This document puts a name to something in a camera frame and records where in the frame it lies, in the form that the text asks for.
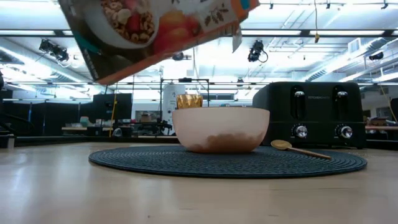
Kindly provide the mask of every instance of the dark blue woven placemat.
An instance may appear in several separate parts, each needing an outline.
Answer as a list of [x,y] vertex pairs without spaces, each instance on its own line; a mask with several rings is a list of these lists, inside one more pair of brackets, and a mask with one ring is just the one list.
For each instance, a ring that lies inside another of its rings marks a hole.
[[366,160],[335,151],[312,150],[331,156],[319,159],[296,152],[258,147],[248,154],[199,154],[183,146],[127,147],[94,152],[89,160],[115,169],[159,175],[224,178],[314,177],[353,172]]

